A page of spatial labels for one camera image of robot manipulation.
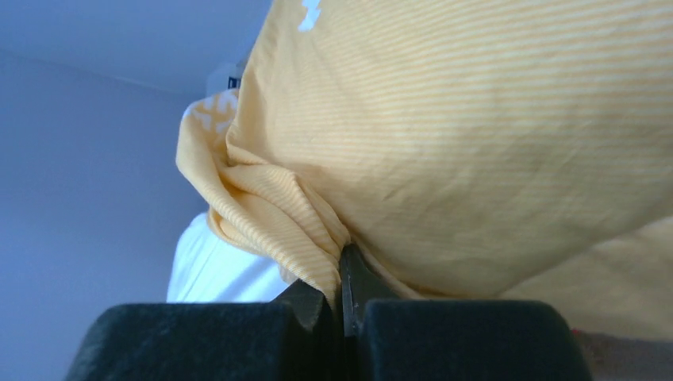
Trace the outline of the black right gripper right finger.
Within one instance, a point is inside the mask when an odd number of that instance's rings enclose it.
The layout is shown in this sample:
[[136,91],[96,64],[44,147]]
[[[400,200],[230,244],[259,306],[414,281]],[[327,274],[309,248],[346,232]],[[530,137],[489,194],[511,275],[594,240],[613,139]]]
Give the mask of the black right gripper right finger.
[[404,300],[354,244],[340,275],[350,380],[591,379],[567,323],[542,302]]

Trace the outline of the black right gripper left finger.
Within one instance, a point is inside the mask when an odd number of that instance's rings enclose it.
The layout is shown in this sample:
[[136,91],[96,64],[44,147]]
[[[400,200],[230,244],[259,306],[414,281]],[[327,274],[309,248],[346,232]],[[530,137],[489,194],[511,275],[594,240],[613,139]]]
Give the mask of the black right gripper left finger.
[[67,379],[334,380],[323,294],[292,283],[270,302],[114,306],[90,326]]

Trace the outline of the white pillow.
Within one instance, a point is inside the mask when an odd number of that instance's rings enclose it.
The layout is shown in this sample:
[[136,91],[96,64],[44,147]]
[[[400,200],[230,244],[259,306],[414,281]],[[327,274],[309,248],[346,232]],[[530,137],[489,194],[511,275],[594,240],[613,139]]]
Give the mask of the white pillow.
[[166,301],[270,302],[287,288],[275,261],[224,242],[201,213],[176,245]]

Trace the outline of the orange Mickey Mouse pillowcase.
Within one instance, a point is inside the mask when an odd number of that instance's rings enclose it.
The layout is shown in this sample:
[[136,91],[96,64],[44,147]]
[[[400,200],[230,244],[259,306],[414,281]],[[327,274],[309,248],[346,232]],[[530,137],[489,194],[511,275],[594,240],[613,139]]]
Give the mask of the orange Mickey Mouse pillowcase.
[[217,236],[329,300],[354,242],[408,298],[672,337],[669,1],[276,1],[176,163]]

